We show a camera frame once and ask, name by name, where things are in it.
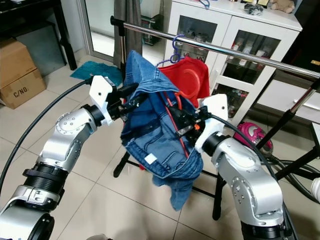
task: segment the cardboard box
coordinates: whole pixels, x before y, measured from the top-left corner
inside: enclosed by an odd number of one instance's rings
[[[0,91],[0,98],[11,109],[15,109],[38,93],[46,89],[46,85],[38,69],[24,75]]]
[[[13,38],[0,42],[0,89],[35,69],[25,45]]]

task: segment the table leg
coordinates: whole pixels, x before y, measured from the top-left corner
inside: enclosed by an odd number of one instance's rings
[[[69,62],[69,66],[71,70],[77,69],[77,63],[74,55],[74,51],[72,49],[72,46],[70,44],[70,39],[69,39],[69,33],[67,29],[67,24],[64,16],[64,12],[62,9],[62,5],[56,5],[53,7],[56,23],[59,28],[59,32],[61,35],[61,40],[60,43],[64,47],[66,57]]]

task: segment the cabinet drawer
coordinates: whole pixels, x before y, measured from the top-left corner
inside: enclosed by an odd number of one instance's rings
[[[280,110],[290,109],[304,93],[306,89],[294,86],[278,80],[273,80],[258,100],[258,104]],[[296,115],[320,124],[320,93],[314,93],[312,97],[300,107]]]

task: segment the black table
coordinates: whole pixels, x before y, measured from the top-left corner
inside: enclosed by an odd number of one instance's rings
[[[37,16],[41,11],[49,8],[53,9],[61,36],[60,44],[64,47],[70,69],[75,70],[77,63],[70,44],[61,0],[24,0],[21,3],[15,3],[10,0],[0,0],[0,23],[10,23],[12,19],[24,16]]]

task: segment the blue jeans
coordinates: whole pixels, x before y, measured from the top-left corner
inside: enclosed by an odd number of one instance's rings
[[[189,152],[185,152],[177,138],[173,123],[168,116],[162,92],[166,92],[175,103],[173,92],[179,90],[171,81],[141,55],[132,51],[126,62],[124,86],[139,83],[138,88],[128,97],[148,93],[148,98],[139,108],[128,114],[128,120],[121,133],[126,150],[146,169],[153,173],[153,183],[171,188],[171,204],[178,211],[188,199],[194,181],[203,169],[201,155],[183,137]],[[189,113],[195,107],[181,97],[182,106]]]

